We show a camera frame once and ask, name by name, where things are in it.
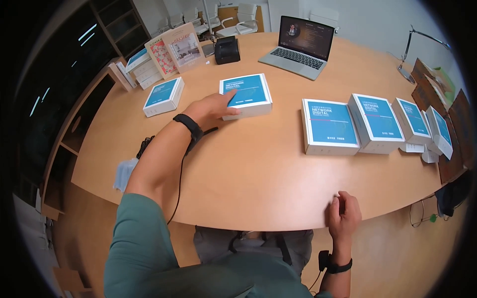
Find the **desk lamp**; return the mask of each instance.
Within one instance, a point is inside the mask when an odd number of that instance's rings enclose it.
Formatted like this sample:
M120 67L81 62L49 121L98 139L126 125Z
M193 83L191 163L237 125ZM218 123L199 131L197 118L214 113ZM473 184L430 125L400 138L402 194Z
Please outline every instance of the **desk lamp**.
M399 65L397 67L397 70L403 75L403 77L406 78L406 80L408 80L411 84L415 84L415 80L413 78L413 76L411 76L410 73L408 73L404 68L403 68L403 64L404 64L404 61L406 60L406 57L407 57L407 51L409 50L409 45L411 44L411 37L412 37L412 34L413 33L417 33L417 34L421 34L421 35L424 35L426 36L427 38L430 38L440 44L442 44L446 49L450 50L450 45L448 43L445 43L443 41L440 41L438 40L437 38L434 38L432 36L429 36L425 33L422 33L422 32L419 32L419 31L416 31L414 30L414 27L411 25L411 28L412 30L409 31L409 39L407 40L407 46L406 46L406 52L404 52L404 56L403 58L401 59L401 65Z
M209 27L209 33L210 33L210 40L212 41L212 43L202 46L202 51L204 52L204 55L208 57L208 56L212 56L215 52L215 41L214 41L214 33L211 27L212 23L210 22L210 18L208 16L206 0L202 0L202 4L204 5L204 13L206 14L207 25Z

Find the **laptop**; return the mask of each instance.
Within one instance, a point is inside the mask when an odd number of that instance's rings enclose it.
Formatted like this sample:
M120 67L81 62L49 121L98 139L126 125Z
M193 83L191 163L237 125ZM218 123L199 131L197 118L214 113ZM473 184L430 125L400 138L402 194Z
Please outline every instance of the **laptop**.
M333 32L324 24L281 16L278 47L259 62L316 80L328 61Z

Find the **laptop keyboard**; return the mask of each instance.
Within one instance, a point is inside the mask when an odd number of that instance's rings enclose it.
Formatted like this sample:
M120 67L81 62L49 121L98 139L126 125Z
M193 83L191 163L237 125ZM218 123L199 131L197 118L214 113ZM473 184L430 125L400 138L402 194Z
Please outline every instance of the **laptop keyboard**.
M290 60L296 61L296 62L301 63L301 64L305 64L305 65L310 66L314 69L320 69L320 67L323 66L323 62L318 60L318 59L309 57L307 55L303 55L303 54L295 52L295 51L289 51L289 50L286 50L286 49L282 49L282 48L277 48L273 52L271 52L270 54L275 55L275 56L279 56L279 57L283 57L283 58L286 58L286 59L290 59Z

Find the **round conference table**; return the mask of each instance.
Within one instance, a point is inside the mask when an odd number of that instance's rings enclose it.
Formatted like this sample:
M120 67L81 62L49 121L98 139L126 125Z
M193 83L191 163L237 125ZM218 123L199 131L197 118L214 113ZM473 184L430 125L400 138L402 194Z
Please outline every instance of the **round conference table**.
M326 210L339 190L358 198L363 219L406 207L441 187L437 164L399 150L390 155L305 155L302 98L348 102L351 93L413 102L415 85L396 70L390 55L334 37L317 80L257 62L278 44L277 33L237 37L241 61L196 67L182 76L177 110L146 118L142 108L152 86L126 92L116 84L99 108L79 151L72 182L115 204L116 168L134 158L141 142L155 135L192 101L218 92L219 81L264 73L273 99L269 115L216 120L184 159L180 202L174 221L244 231L288 231L326 226ZM164 190L166 220L178 195L179 167Z

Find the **floor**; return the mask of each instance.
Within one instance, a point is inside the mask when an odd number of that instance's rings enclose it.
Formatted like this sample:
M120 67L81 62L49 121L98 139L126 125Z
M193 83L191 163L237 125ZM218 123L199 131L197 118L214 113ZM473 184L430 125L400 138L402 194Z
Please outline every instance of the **floor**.
M78 270L93 292L74 297L103 297L103 270L117 205L72 183L64 190L65 215L53 226L53 244L61 267ZM423 297L438 279L452 253L465 215L464 202L448 221L438 218L413 228L410 208L363 221L353 237L352 297ZM421 216L420 204L413 218ZM436 212L436 200L426 200L425 216ZM194 226L172 222L171 241L181 267L199 263L192 243ZM311 260L302 282L311 286L318 274L318 252L331 250L328 229L314 230ZM311 289L317 291L320 281Z

